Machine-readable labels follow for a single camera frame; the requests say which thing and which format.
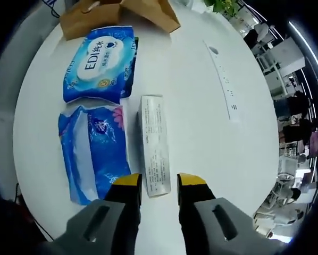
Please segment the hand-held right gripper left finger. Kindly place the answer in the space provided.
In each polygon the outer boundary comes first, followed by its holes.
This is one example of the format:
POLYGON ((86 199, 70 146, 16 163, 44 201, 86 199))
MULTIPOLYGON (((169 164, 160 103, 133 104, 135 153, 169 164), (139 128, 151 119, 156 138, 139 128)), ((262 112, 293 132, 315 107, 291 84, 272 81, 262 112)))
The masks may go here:
POLYGON ((118 178, 97 199, 68 220, 52 242, 53 254, 134 254, 141 221, 141 174, 118 178))

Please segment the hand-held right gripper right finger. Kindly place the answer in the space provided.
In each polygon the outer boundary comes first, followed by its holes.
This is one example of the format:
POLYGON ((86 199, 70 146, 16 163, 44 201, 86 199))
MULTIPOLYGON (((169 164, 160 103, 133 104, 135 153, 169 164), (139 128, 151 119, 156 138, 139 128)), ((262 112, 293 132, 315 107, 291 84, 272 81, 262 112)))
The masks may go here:
POLYGON ((253 220, 216 198, 199 176, 177 174, 179 223, 187 254, 278 254, 280 241, 254 230, 253 220))

